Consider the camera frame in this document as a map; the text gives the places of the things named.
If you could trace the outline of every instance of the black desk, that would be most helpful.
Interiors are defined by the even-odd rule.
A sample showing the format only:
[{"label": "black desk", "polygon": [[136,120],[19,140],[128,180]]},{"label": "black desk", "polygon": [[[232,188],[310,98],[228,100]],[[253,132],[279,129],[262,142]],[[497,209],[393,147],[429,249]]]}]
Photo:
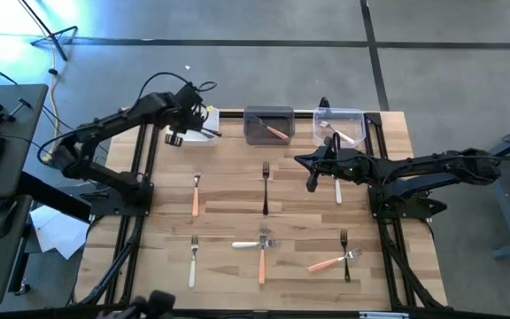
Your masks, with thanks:
[{"label": "black desk", "polygon": [[[15,115],[15,122],[0,125],[0,134],[31,140],[47,91],[48,87],[43,84],[0,86],[0,104],[8,112],[17,106],[20,97],[33,106],[32,109],[23,107]],[[27,141],[4,138],[6,141],[0,161],[0,202],[10,196],[17,196],[19,205],[12,230],[7,236],[0,238],[0,303],[6,291],[17,292],[20,289],[27,266],[28,253],[25,253],[25,245],[30,230],[27,221],[33,200],[85,222],[89,219],[87,204],[22,171],[30,147]]]}]

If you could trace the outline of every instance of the computer mouse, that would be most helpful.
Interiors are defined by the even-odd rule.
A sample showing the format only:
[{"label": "computer mouse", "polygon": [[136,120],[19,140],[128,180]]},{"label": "computer mouse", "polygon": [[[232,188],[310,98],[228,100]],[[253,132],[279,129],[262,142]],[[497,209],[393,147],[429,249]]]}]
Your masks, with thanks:
[{"label": "computer mouse", "polygon": [[0,204],[0,238],[5,237],[13,225],[17,200],[8,198]]}]

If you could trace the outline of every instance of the gray floor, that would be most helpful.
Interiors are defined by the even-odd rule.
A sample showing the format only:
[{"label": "gray floor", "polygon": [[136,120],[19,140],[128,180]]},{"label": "gray floor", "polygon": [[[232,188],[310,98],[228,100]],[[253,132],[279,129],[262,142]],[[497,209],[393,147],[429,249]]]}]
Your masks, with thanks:
[{"label": "gray floor", "polygon": [[[29,3],[51,21],[52,28],[76,24],[80,36],[366,39],[358,0]],[[371,0],[369,7],[378,41],[510,42],[510,0]],[[7,21],[0,23],[0,33],[38,34],[18,5],[8,14],[0,16],[0,21]],[[47,82],[48,49],[17,39],[0,38],[0,70],[18,82]],[[71,60],[64,64],[57,59],[61,76],[55,95],[61,118],[71,125],[130,105],[143,81],[160,70],[193,82],[218,82],[219,87],[205,94],[205,100],[221,108],[290,105],[310,109],[327,96],[334,106],[379,110],[367,49],[66,49]],[[510,51],[380,50],[379,55],[389,107],[406,113],[417,155],[470,146],[486,149],[510,132]],[[159,79],[150,90],[174,90],[179,84]],[[41,120],[35,141],[48,139],[51,130],[49,122]],[[38,165],[34,154],[29,155],[26,170],[55,185],[74,183]],[[438,190],[434,196],[449,206],[433,225],[449,304],[461,310],[510,315],[510,258],[495,261],[491,257],[491,249],[510,243],[492,188],[458,185]],[[33,278],[32,294],[8,296],[0,310],[66,303],[79,259],[63,262],[56,254],[38,258],[29,263],[28,272],[52,267],[57,273]]]}]

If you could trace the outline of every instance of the wooden tabletop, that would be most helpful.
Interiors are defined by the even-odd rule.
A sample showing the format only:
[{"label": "wooden tabletop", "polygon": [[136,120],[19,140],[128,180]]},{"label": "wooden tabletop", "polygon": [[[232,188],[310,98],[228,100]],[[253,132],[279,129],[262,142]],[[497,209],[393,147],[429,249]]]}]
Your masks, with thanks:
[{"label": "wooden tabletop", "polygon": [[[390,158],[413,156],[405,115],[382,113],[382,123]],[[308,173],[293,157],[315,150],[312,120],[297,120],[297,133],[288,147],[249,146],[241,119],[221,119],[220,130],[224,137],[214,147],[158,143],[154,199],[143,230],[133,296],[170,292],[180,309],[390,309],[379,232],[370,217],[366,186],[342,182],[341,206],[336,205],[332,178],[321,177],[315,193],[306,191]],[[137,129],[132,129],[113,138],[107,167],[130,169],[136,135]],[[268,217],[262,214],[264,160],[271,166]],[[200,213],[193,219],[195,169],[202,171],[202,177]],[[282,241],[280,248],[266,249],[265,284],[258,283],[259,250],[231,248],[234,241],[257,241],[262,222],[274,239]],[[119,223],[119,217],[105,217],[89,233],[75,287],[77,299],[88,295],[109,267]],[[312,274],[306,269],[341,255],[341,228],[348,229],[348,248],[364,250],[350,263],[349,284],[344,281],[343,263]],[[434,298],[445,304],[429,230],[413,220],[403,220],[403,229],[411,268]],[[192,235],[199,236],[199,250],[196,286],[189,288]],[[398,270],[396,277],[400,298],[406,300]]]}]

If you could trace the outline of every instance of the orange handle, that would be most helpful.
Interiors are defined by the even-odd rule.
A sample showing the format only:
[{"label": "orange handle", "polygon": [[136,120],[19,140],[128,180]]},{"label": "orange handle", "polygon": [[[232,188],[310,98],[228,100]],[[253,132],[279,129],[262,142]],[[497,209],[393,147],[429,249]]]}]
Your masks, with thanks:
[{"label": "orange handle", "polygon": [[278,136],[278,137],[280,137],[280,138],[282,138],[282,139],[288,139],[288,138],[289,138],[289,136],[288,136],[288,135],[286,135],[286,134],[282,133],[280,130],[278,130],[278,129],[276,129],[276,128],[267,127],[267,129],[268,129],[271,133],[275,134],[276,136]]},{"label": "orange handle", "polygon": [[321,263],[317,263],[315,265],[312,265],[312,266],[308,267],[308,271],[314,272],[314,271],[318,271],[318,270],[324,269],[327,266],[331,266],[331,265],[337,263],[338,261],[342,260],[343,258],[344,257],[342,257],[341,259],[340,258],[334,258],[333,260],[323,261]]},{"label": "orange handle", "polygon": [[194,188],[194,199],[192,202],[192,216],[198,216],[198,187]]},{"label": "orange handle", "polygon": [[259,283],[265,283],[265,249],[261,249],[261,257],[259,258]]}]

